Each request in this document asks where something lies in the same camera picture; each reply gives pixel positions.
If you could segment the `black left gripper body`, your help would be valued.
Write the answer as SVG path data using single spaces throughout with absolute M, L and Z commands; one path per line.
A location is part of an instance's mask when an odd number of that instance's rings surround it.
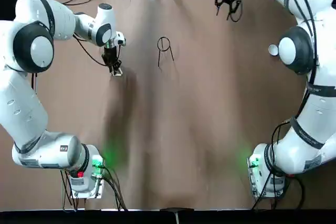
M 111 48 L 103 47 L 103 53 L 101 55 L 103 62 L 106 65 L 114 65 L 116 63 L 121 63 L 121 60 L 119 59 L 120 57 L 119 49 L 120 47 L 118 46 L 114 46 Z

